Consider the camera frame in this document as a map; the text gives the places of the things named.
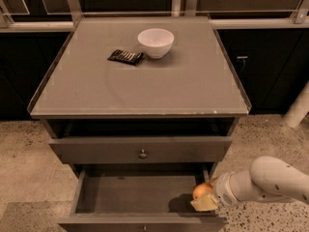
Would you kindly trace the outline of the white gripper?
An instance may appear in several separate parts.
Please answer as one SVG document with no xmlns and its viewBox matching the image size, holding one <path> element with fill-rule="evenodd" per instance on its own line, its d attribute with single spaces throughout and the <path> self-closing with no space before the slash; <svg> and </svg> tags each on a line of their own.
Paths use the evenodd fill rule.
<svg viewBox="0 0 309 232">
<path fill-rule="evenodd" d="M 233 207 L 240 204 L 232 192 L 230 185 L 233 172 L 220 175 L 218 178 L 211 178 L 209 184 L 213 185 L 213 189 L 217 199 L 226 207 Z M 191 205 L 197 212 L 214 211 L 218 208 L 218 200 L 214 194 L 205 193 L 191 201 Z"/>
</svg>

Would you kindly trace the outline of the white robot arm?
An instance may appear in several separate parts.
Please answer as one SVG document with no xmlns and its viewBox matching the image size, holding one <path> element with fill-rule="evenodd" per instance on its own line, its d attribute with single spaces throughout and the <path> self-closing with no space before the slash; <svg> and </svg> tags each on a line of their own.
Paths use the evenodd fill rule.
<svg viewBox="0 0 309 232">
<path fill-rule="evenodd" d="M 309 176 L 273 157 L 254 159 L 247 170 L 227 172 L 198 185 L 191 205 L 197 212 L 213 211 L 220 204 L 238 206 L 242 202 L 309 204 Z"/>
</svg>

